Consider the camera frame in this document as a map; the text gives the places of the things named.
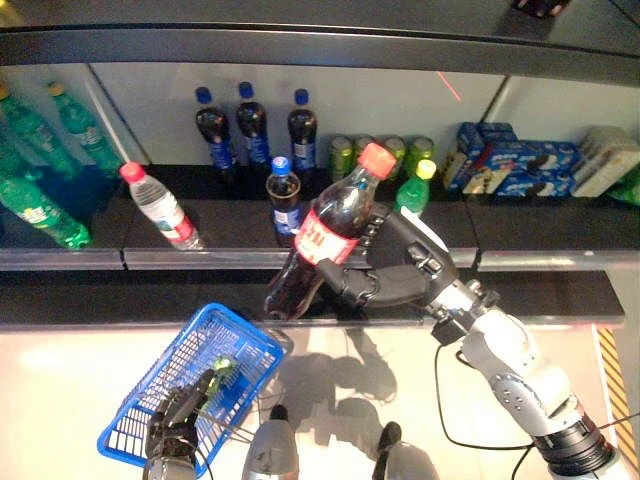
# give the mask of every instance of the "soda can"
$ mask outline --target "soda can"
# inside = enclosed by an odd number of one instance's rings
[[[407,175],[416,174],[416,168],[420,160],[433,161],[433,140],[427,137],[418,137],[411,142],[409,152],[404,161],[404,170]]]
[[[329,149],[329,163],[331,165],[331,179],[334,182],[346,177],[353,164],[353,144],[345,136],[338,136],[331,140]]]
[[[393,135],[387,138],[384,141],[384,147],[391,152],[396,159],[396,164],[391,170],[391,173],[387,177],[387,180],[395,180],[398,176],[398,172],[400,172],[400,168],[402,168],[402,163],[407,153],[407,147],[404,143],[404,140],[397,135]]]
[[[375,140],[371,135],[360,135],[358,137],[356,137],[355,139],[355,151],[354,151],[354,155],[353,155],[353,165],[355,166],[355,164],[358,163],[358,158],[360,158],[360,155],[362,155],[362,152],[364,151],[365,147],[367,145],[369,145],[370,143],[374,143]]]

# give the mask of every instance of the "robotic arm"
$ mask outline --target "robotic arm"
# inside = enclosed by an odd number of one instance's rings
[[[432,335],[462,352],[498,402],[533,439],[554,479],[637,478],[571,393],[569,379],[535,339],[496,306],[478,281],[464,285],[442,240],[407,209],[376,205],[363,239],[372,270],[318,263],[327,284],[353,306],[413,302],[436,319]]]

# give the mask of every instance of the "red bottle cap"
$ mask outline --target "red bottle cap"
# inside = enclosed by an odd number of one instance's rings
[[[128,162],[120,167],[120,175],[128,183],[135,183],[142,180],[147,174],[139,163]]]
[[[380,180],[384,180],[393,170],[396,159],[386,148],[377,143],[370,143],[358,158],[358,163]]]

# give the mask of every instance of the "yellow bottle cap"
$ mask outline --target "yellow bottle cap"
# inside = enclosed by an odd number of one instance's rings
[[[0,100],[4,100],[9,95],[11,94],[9,93],[7,86],[4,83],[0,83]]]
[[[51,82],[49,84],[49,95],[52,97],[57,97],[58,95],[62,95],[64,93],[64,85],[58,82]]]
[[[431,160],[420,160],[416,168],[416,175],[423,180],[429,180],[436,173],[436,164]]]

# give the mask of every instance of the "yellow and black striped tape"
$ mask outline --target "yellow and black striped tape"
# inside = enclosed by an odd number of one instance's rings
[[[616,340],[609,328],[598,328],[598,340],[600,342],[600,354],[604,364],[604,372],[607,377],[607,390],[611,402],[613,419],[619,420],[629,415],[629,404],[624,389],[620,360],[616,350]],[[633,441],[631,423],[627,420],[615,425],[618,438],[618,450],[624,458],[638,470],[638,457]]]

